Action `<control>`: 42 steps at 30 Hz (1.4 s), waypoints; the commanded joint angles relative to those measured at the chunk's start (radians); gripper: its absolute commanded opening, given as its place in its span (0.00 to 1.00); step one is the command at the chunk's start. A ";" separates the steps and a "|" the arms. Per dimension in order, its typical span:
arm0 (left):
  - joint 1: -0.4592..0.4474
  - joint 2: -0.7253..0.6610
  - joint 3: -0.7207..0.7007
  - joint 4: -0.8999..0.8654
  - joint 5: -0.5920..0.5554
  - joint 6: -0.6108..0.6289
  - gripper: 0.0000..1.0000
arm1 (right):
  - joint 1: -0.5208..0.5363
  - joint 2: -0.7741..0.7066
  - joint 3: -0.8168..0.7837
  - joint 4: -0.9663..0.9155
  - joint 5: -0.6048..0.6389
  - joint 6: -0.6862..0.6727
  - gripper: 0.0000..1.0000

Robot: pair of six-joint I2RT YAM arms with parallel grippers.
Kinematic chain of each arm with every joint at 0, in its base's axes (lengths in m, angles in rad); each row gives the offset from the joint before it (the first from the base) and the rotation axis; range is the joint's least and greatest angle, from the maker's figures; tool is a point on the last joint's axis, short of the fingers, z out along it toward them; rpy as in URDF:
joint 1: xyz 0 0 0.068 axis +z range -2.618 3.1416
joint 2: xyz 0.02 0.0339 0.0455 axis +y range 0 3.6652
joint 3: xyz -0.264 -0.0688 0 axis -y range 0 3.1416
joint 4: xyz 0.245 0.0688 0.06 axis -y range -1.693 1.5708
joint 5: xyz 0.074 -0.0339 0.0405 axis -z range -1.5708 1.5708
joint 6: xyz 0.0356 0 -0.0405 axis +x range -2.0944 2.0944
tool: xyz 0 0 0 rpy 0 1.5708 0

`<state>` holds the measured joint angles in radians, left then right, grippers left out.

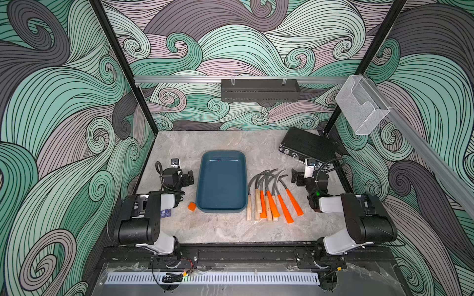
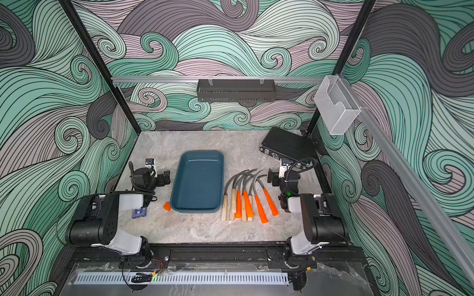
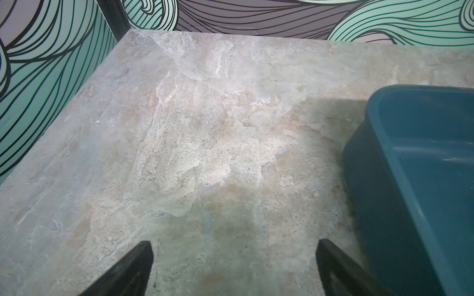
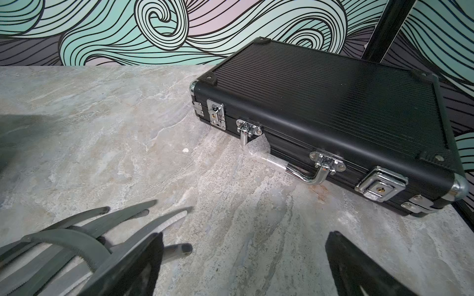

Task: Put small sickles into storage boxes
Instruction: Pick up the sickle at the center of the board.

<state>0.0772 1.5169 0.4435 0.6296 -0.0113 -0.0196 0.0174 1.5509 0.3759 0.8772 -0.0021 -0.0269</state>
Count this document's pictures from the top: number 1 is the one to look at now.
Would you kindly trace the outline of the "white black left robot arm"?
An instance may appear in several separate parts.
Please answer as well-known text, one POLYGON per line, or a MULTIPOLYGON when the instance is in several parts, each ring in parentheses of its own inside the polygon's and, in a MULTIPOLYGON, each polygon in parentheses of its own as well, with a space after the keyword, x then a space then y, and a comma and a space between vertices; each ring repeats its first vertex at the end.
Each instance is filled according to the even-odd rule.
POLYGON ((161 229, 161 214, 183 201, 182 188, 195 183, 194 174, 183 172, 178 158, 171 160, 169 168, 163 168, 157 161, 155 169, 160 190, 127 196, 121 202, 118 217, 113 222, 111 241, 121 247, 143 248, 158 257, 180 258, 180 243, 161 229))

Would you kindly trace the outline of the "orange handle sickle long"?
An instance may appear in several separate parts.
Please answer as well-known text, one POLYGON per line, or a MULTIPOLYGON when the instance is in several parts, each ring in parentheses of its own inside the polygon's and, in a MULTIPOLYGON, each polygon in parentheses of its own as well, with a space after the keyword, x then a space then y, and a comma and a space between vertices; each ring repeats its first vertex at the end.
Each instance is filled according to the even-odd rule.
POLYGON ((285 217, 285 220, 288 224, 291 224, 294 222, 294 219, 292 218, 285 202, 283 201, 283 197, 280 194, 280 191, 278 189, 278 183, 281 179, 281 174, 283 173, 283 170, 280 170, 278 174, 276 175, 274 179, 274 186, 273 186, 273 192, 276 193, 277 199, 278 199, 278 204, 280 205, 283 215, 285 217))

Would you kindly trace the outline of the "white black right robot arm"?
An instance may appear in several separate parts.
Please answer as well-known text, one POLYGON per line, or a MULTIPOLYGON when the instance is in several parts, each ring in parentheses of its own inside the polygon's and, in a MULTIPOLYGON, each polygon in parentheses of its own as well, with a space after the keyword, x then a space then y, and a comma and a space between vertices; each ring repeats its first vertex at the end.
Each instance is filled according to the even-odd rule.
POLYGON ((346 164, 341 157, 325 163, 306 159, 304 172, 291 170, 291 182, 304 187, 310 208, 318 213, 340 213, 344 216, 344 228, 318 239, 315 256, 341 257, 367 245, 394 242, 397 239, 395 223, 379 197, 373 194, 328 193, 329 172, 346 164))

